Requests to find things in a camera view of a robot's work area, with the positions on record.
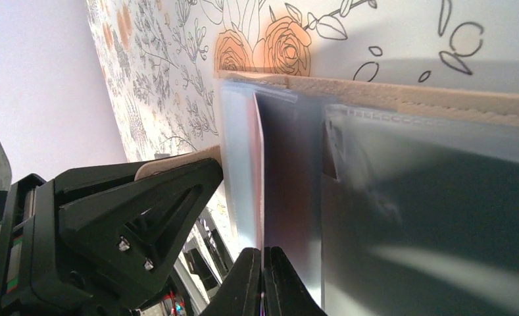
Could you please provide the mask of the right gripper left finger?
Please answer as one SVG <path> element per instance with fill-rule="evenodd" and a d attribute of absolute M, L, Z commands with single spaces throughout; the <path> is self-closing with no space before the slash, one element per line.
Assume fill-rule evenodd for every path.
<path fill-rule="evenodd" d="M 259 315 L 260 277 L 260 250 L 243 249 L 201 316 Z"/>

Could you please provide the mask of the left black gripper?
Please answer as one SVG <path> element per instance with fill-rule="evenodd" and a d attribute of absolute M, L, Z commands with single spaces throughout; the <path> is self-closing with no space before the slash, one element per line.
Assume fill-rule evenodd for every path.
<path fill-rule="evenodd" d="M 0 315 L 132 315 L 223 179 L 212 158 L 29 174 L 0 192 Z"/>

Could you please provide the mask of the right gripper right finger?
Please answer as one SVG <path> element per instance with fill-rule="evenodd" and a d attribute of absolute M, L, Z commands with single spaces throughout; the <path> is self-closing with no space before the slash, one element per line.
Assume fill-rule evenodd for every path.
<path fill-rule="evenodd" d="M 322 316 L 283 249 L 265 247 L 262 268 L 263 305 L 266 315 Z"/>

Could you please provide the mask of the red card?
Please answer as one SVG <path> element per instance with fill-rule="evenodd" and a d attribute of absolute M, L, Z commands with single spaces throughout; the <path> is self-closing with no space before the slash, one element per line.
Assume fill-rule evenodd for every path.
<path fill-rule="evenodd" d="M 261 253 L 261 259 L 264 258 L 264 136 L 262 131 L 262 122 L 259 111 L 257 94 L 253 94 L 253 118 L 255 123 L 255 142 L 254 142 L 254 158 L 255 158 L 255 197 L 256 197 L 256 220 L 257 233 L 256 244 Z"/>

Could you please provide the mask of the plain black card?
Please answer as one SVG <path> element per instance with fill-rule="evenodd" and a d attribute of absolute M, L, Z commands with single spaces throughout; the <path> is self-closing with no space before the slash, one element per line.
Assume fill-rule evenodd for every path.
<path fill-rule="evenodd" d="M 327 122 L 333 315 L 519 315 L 519 128 Z"/>

